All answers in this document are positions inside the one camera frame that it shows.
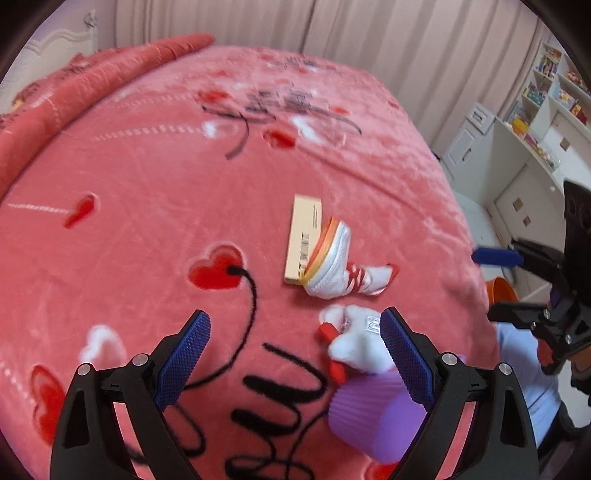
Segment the purple paper cup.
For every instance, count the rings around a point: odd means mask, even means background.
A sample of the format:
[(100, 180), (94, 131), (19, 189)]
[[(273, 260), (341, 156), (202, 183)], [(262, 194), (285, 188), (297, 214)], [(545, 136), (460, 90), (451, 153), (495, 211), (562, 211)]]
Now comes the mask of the purple paper cup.
[(384, 355), (369, 371), (358, 363), (331, 359), (339, 387), (329, 403), (329, 430), (381, 464), (401, 460), (427, 412), (413, 401), (394, 362)]

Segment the beige slim carton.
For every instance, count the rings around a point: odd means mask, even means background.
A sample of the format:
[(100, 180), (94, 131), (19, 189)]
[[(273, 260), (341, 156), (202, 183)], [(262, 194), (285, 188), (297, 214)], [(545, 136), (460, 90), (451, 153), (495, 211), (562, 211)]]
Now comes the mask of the beige slim carton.
[(283, 280), (297, 285), (308, 266), (322, 230), (322, 200), (295, 195), (287, 240)]

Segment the orange round trash bin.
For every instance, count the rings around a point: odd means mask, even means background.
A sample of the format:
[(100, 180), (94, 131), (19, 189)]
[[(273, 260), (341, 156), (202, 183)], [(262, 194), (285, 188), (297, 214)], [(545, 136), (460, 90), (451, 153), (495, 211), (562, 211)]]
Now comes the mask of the orange round trash bin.
[(513, 286), (505, 278), (497, 277), (488, 280), (486, 287), (490, 306), (500, 302), (517, 302), (519, 300)]

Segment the light blue trousers leg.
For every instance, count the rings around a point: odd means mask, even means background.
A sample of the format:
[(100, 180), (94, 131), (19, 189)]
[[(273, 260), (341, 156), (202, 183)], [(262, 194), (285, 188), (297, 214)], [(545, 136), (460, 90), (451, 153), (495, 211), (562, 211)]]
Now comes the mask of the light blue trousers leg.
[(558, 380), (542, 372), (537, 339), (530, 331), (508, 323), (497, 325), (500, 360), (508, 363), (518, 378), (528, 408), (536, 445), (548, 434), (561, 406)]

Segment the white desk with shelves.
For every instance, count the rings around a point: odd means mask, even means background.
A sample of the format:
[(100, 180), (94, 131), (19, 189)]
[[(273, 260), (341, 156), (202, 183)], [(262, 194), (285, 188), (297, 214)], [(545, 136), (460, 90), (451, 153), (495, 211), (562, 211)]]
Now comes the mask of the white desk with shelves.
[(452, 189), (489, 215), (476, 244), (563, 248), (563, 183), (590, 184), (590, 89), (557, 41), (539, 47), (504, 117), (473, 105), (442, 165)]

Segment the pink pleated curtain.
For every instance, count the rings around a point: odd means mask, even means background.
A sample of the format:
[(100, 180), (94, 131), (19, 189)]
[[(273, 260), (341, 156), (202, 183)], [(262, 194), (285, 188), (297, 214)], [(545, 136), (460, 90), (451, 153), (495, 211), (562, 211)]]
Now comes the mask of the pink pleated curtain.
[(444, 153), (474, 103), (504, 116), (550, 31), (521, 1), (118, 1), (115, 43), (206, 32), (375, 75)]

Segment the pink heart-print bed blanket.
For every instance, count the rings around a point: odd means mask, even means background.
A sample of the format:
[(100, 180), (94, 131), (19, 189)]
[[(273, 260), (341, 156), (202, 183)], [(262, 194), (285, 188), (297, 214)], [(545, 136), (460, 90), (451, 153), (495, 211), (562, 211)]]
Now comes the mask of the pink heart-print bed blanket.
[(499, 358), (463, 212), (422, 135), (371, 74), (211, 46), (153, 69), (50, 140), (1, 203), (1, 429), (31, 475), (76, 367), (126, 364), (195, 310), (211, 340), (167, 420), (205, 479), (360, 479), (329, 431), (325, 301), (283, 280), (294, 196), (392, 263), (381, 295), (438, 348)]

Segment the folded red quilt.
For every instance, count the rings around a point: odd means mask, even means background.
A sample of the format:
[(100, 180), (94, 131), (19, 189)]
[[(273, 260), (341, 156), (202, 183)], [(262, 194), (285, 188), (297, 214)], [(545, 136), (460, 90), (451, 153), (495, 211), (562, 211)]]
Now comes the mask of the folded red quilt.
[(43, 147), (88, 108), (135, 78), (214, 43), (196, 33), (139, 46), (78, 54), (63, 68), (25, 87), (18, 106), (1, 116), (1, 193)]

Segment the white carved headboard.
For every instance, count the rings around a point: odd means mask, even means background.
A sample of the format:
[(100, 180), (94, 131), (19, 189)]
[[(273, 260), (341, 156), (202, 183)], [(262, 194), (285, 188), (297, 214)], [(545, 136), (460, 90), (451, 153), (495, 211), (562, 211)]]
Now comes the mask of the white carved headboard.
[(8, 113), (21, 90), (66, 66), (77, 54), (89, 56), (98, 51), (96, 10), (83, 17), (85, 29), (74, 32), (59, 28), (41, 40), (28, 40), (1, 81), (1, 113)]

